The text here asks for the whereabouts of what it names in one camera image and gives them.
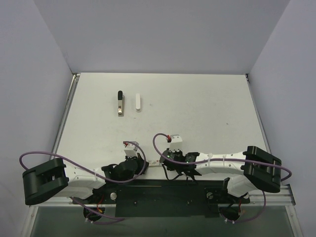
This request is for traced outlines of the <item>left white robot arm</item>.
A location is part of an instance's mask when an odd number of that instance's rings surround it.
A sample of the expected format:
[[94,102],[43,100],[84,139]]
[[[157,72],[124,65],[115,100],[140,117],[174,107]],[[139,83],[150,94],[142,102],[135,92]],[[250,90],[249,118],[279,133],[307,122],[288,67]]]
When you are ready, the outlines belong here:
[[119,164],[93,169],[91,173],[55,158],[23,172],[25,204],[40,204],[52,197],[75,197],[97,203],[102,186],[145,174],[148,166],[139,153],[135,157],[126,156]]

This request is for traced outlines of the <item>printed staple box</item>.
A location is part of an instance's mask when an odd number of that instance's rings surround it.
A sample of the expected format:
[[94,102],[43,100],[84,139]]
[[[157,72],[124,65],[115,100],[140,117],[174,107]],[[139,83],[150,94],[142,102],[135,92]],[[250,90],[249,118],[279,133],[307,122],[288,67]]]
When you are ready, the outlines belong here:
[[153,159],[153,160],[149,160],[149,167],[158,167],[161,166],[161,163],[159,160]]

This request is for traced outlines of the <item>white staple box sleeve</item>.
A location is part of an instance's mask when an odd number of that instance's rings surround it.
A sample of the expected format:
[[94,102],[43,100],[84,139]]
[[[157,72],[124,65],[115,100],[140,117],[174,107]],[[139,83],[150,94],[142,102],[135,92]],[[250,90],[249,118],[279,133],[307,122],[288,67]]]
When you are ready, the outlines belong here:
[[137,112],[141,111],[141,95],[140,95],[140,93],[136,93],[136,95],[135,95],[135,110]]

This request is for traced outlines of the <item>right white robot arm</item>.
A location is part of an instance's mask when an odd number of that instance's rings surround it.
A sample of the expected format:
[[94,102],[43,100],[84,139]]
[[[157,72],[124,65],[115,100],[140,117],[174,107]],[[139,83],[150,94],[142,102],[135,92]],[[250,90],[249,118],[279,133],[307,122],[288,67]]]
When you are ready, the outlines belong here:
[[167,149],[160,154],[160,163],[168,170],[195,179],[208,174],[226,174],[221,198],[231,202],[250,191],[280,192],[281,160],[266,151],[249,146],[244,152],[234,154],[205,154]]

